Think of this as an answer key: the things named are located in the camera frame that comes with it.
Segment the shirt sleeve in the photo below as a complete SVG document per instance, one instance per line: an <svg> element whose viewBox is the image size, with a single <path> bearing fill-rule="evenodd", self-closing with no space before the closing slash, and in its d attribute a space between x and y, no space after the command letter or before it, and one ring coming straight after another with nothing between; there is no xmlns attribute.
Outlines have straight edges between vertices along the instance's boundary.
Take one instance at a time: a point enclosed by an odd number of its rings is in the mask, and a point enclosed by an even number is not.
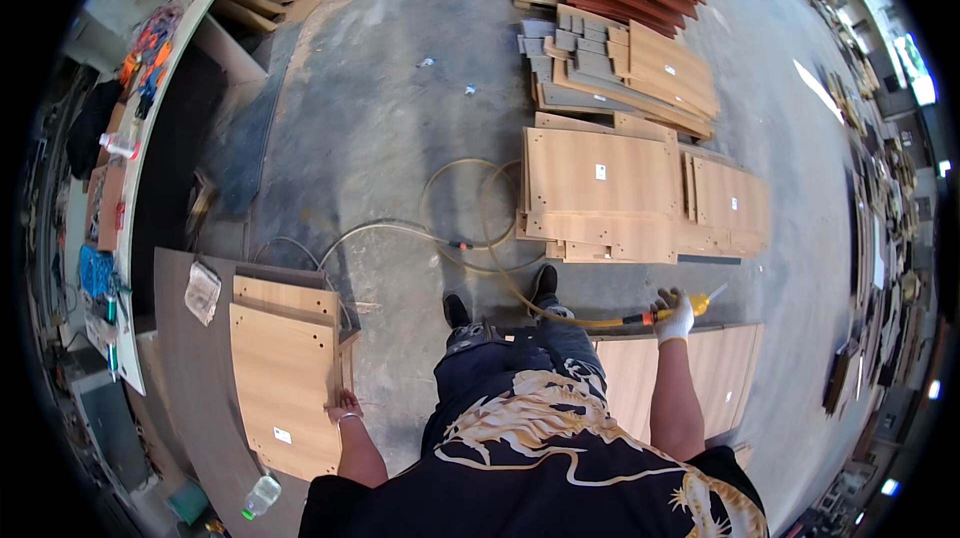
<svg viewBox="0 0 960 538"><path fill-rule="evenodd" d="M711 478L733 486L753 501L753 504L756 505L756 508L760 509L761 513L764 515L767 514L767 512L763 510L760 493L757 492L757 488L754 487L750 478L747 477L747 473L743 472L740 468L737 458L734 457L733 448L728 446L707 448L686 462Z"/></svg>
<svg viewBox="0 0 960 538"><path fill-rule="evenodd" d="M340 535L354 515L356 504L372 490L339 475L315 477L303 505L298 538Z"/></svg>

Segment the plastic bottle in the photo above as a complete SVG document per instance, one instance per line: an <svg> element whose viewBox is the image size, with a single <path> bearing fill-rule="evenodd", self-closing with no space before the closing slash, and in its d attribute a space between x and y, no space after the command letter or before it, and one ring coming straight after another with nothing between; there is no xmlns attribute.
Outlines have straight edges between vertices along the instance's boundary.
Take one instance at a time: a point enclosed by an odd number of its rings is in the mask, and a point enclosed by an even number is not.
<svg viewBox="0 0 960 538"><path fill-rule="evenodd" d="M264 475L253 484L253 489L246 495L246 506L243 516L248 520L263 515L270 506L281 497L281 484L278 484L270 475Z"/></svg>
<svg viewBox="0 0 960 538"><path fill-rule="evenodd" d="M126 136L119 132L101 134L100 145L111 155L120 155L132 161L140 154L139 140L131 138L134 135L134 132L126 133Z"/></svg>

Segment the white sticker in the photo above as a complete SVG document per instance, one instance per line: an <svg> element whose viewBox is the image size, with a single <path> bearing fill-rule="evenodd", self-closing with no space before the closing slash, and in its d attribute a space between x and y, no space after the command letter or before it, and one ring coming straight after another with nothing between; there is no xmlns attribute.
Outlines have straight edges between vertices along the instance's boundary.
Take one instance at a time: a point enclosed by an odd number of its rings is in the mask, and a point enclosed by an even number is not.
<svg viewBox="0 0 960 538"><path fill-rule="evenodd" d="M293 443L294 443L293 440L290 438L290 432L289 432L289 431L283 431L283 430L280 429L279 427L274 427L274 428L273 428L273 437L276 438L277 440L282 440L283 442L286 442L287 444L293 444Z"/></svg>

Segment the brown table surface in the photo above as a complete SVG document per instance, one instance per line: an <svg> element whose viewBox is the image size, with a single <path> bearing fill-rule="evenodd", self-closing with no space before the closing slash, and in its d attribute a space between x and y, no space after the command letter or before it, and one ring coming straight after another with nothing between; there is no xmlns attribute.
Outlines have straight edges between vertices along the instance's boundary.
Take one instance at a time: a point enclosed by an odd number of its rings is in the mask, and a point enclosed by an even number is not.
<svg viewBox="0 0 960 538"><path fill-rule="evenodd" d="M200 261L222 282L208 327L187 310L184 294L190 266ZM230 303L234 275L324 289L322 273L255 265L157 248L153 255L156 329L171 414L203 491L235 538L295 536L309 484L276 472L282 492L263 519L241 514L244 499L262 475L257 454L247 447L234 383Z"/></svg>

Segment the yellow tool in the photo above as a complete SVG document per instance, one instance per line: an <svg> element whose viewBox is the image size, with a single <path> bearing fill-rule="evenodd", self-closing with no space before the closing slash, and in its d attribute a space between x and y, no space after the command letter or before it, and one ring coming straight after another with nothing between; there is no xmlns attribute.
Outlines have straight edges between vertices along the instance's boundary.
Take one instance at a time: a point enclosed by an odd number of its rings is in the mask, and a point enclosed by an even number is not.
<svg viewBox="0 0 960 538"><path fill-rule="evenodd" d="M693 307L693 316L699 317L705 314L707 312L707 307L711 304L711 301L713 301L716 297L720 296L720 294L726 291L726 289L727 289L727 282L724 281L723 285L715 289L712 293L710 293L709 296L707 294L704 294L703 292L701 292L700 294L691 294L689 298L690 298L690 305ZM672 315L673 315L672 308L663 308L656 312L649 311L649 312L643 313L643 325L652 326L658 321L664 321L667 317Z"/></svg>

